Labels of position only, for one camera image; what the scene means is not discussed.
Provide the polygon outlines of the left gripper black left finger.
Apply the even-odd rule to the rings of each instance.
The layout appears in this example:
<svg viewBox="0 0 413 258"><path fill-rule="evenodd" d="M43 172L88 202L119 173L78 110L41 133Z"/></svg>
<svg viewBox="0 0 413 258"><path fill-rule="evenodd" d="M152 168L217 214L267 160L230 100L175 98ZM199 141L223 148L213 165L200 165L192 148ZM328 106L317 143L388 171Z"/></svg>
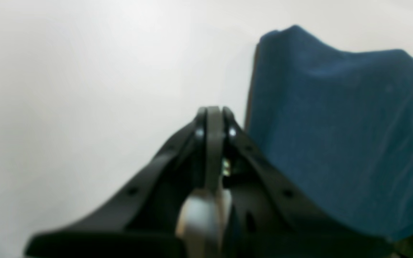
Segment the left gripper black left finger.
<svg viewBox="0 0 413 258"><path fill-rule="evenodd" d="M108 201L59 230L36 234L26 258L187 258L175 233L188 195L205 186L208 118L202 107Z"/></svg>

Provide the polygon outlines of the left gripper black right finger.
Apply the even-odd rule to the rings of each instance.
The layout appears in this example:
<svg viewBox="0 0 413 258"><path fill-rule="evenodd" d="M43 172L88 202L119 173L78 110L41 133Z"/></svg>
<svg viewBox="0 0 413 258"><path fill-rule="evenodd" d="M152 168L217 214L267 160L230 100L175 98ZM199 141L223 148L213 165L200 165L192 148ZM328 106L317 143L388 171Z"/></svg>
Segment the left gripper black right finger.
<svg viewBox="0 0 413 258"><path fill-rule="evenodd" d="M222 116L233 258L387 258L393 253L385 238L358 233L323 212L266 160L229 108Z"/></svg>

